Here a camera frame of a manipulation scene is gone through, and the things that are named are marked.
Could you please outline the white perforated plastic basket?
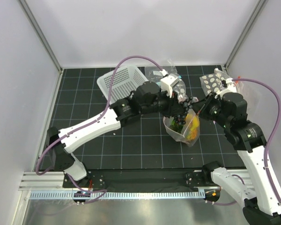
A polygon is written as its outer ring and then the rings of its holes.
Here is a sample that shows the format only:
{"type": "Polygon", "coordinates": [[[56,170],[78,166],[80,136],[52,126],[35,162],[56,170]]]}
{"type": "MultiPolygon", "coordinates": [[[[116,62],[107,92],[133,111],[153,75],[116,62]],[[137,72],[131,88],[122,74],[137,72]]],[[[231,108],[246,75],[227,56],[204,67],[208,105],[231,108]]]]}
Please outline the white perforated plastic basket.
{"type": "MultiPolygon", "coordinates": [[[[107,100],[113,72],[110,71],[97,79],[97,85],[107,100]]],[[[127,97],[131,91],[136,90],[147,81],[148,79],[136,66],[119,67],[112,83],[110,105],[119,99],[127,97]]]]}

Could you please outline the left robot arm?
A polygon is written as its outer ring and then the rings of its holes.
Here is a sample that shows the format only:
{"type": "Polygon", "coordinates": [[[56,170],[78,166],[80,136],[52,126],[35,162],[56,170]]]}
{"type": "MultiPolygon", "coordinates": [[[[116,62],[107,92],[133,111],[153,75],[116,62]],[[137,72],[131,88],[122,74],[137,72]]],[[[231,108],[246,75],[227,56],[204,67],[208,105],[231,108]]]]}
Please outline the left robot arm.
{"type": "Polygon", "coordinates": [[[52,159],[51,170],[69,174],[74,183],[84,188],[90,176],[84,163],[73,152],[83,144],[105,133],[138,121],[142,115],[160,113],[164,117],[185,113],[175,91],[163,90],[156,83],[144,82],[136,90],[109,105],[103,112],[75,126],[47,130],[46,147],[52,159]]]}

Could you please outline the pink-zipper clear zip bag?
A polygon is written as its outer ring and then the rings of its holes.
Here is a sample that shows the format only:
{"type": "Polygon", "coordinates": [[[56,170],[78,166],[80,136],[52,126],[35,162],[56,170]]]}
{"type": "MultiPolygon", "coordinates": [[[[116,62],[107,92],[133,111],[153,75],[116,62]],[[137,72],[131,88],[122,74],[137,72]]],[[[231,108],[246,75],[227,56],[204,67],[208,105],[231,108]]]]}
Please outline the pink-zipper clear zip bag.
{"type": "MultiPolygon", "coordinates": [[[[191,114],[196,114],[193,109],[189,110],[188,114],[191,113],[191,114]]],[[[163,124],[165,126],[165,130],[166,130],[166,133],[169,134],[176,142],[181,142],[181,143],[185,143],[187,146],[189,147],[192,147],[196,141],[192,141],[192,142],[182,142],[182,138],[183,138],[183,133],[185,132],[185,129],[186,129],[186,124],[184,125],[181,133],[177,133],[173,130],[170,129],[170,122],[172,120],[173,117],[170,117],[170,118],[166,118],[164,117],[163,118],[163,124]]]]}

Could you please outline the orange toy pineapple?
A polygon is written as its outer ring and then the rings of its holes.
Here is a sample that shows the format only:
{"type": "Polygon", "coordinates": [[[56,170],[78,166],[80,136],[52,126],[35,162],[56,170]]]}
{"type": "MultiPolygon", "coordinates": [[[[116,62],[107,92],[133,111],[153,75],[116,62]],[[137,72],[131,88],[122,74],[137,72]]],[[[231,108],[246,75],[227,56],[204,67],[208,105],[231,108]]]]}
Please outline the orange toy pineapple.
{"type": "Polygon", "coordinates": [[[197,128],[188,128],[183,133],[182,142],[192,142],[196,141],[200,135],[200,129],[197,128]]]}

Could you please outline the dark purple grape bunch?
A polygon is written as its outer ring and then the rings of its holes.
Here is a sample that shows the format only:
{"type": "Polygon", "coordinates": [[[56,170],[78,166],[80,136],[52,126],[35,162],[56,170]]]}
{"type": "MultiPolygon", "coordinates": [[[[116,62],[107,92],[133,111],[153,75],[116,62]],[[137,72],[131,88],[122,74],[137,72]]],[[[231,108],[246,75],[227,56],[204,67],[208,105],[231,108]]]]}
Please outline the dark purple grape bunch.
{"type": "Polygon", "coordinates": [[[188,112],[190,109],[192,109],[192,104],[197,101],[198,101],[198,99],[196,97],[190,96],[180,102],[180,105],[182,106],[183,111],[181,113],[179,113],[178,115],[174,116],[173,121],[175,122],[175,124],[178,124],[178,125],[186,124],[186,117],[188,115],[188,112]]]}

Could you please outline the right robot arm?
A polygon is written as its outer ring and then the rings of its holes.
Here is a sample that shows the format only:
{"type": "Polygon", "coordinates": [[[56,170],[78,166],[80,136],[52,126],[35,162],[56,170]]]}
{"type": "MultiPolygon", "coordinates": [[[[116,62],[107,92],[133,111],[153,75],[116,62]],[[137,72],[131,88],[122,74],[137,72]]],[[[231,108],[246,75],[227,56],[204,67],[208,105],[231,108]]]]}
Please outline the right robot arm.
{"type": "Polygon", "coordinates": [[[268,177],[273,170],[269,157],[265,156],[269,141],[260,126],[247,119],[247,102],[243,96],[230,92],[219,97],[211,92],[203,100],[191,103],[191,107],[200,118],[212,120],[224,129],[254,189],[249,189],[217,162],[202,167],[203,183],[222,187],[241,206],[249,224],[281,225],[281,187],[274,175],[268,177]]]}

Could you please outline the yellow toy banana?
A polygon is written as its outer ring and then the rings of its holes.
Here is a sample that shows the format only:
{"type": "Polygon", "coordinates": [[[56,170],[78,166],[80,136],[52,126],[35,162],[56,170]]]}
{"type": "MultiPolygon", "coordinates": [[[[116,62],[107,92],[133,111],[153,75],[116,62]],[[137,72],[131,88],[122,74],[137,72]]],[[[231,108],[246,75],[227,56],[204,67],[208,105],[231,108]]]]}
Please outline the yellow toy banana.
{"type": "Polygon", "coordinates": [[[200,121],[196,114],[189,113],[186,117],[186,131],[197,131],[200,127],[200,121]]]}

